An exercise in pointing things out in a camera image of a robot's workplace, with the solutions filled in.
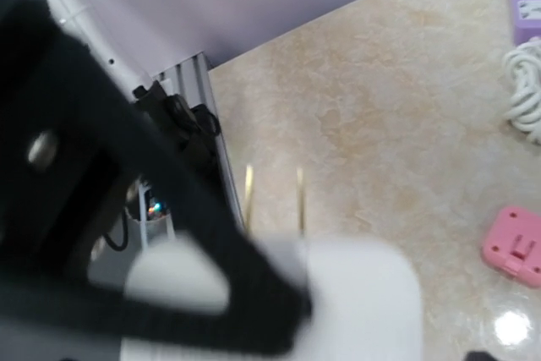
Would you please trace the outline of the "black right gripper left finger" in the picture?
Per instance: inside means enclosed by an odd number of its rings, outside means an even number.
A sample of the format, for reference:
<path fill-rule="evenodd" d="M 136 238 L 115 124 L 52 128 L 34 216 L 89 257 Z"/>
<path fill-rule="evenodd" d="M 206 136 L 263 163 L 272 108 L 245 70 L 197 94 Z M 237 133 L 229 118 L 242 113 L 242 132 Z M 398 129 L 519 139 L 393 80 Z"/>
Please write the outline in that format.
<path fill-rule="evenodd" d="M 140 175 L 225 276 L 229 304 L 219 314 L 88 282 L 95 241 Z M 279 356 L 310 314 L 309 292 L 244 237 L 47 1 L 1 0 L 1 316 L 102 340 Z"/>

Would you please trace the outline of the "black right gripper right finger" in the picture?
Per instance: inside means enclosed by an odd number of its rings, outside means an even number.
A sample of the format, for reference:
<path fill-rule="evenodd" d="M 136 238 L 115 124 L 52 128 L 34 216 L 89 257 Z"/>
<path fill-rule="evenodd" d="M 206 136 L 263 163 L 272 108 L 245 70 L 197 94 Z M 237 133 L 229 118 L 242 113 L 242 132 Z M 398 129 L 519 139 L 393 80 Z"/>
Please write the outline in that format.
<path fill-rule="evenodd" d="M 485 351 L 471 351 L 466 354 L 464 361 L 499 361 L 499 359 Z"/>

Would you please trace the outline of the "pink plug adapter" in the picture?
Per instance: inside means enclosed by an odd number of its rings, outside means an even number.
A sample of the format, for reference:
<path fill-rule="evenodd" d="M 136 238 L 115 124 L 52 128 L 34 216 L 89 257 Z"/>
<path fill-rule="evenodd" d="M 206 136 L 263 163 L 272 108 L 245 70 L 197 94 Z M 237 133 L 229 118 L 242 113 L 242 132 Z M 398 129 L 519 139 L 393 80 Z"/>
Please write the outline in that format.
<path fill-rule="evenodd" d="M 493 268 L 540 288 L 540 215 L 519 206 L 504 207 L 489 229 L 481 253 Z"/>

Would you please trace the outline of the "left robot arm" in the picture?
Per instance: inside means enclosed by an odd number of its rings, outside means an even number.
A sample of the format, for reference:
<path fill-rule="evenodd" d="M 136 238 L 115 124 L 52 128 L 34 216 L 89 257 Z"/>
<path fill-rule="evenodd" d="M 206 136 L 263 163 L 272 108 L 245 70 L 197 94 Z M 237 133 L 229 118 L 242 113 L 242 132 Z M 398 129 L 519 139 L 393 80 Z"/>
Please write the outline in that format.
<path fill-rule="evenodd" d="M 46 2 L 56 22 L 83 42 L 128 100 L 172 140 L 192 167 L 204 172 L 217 164 L 221 127 L 199 76 L 194 84 L 187 83 L 181 63 L 149 74 L 114 40 L 91 0 Z"/>

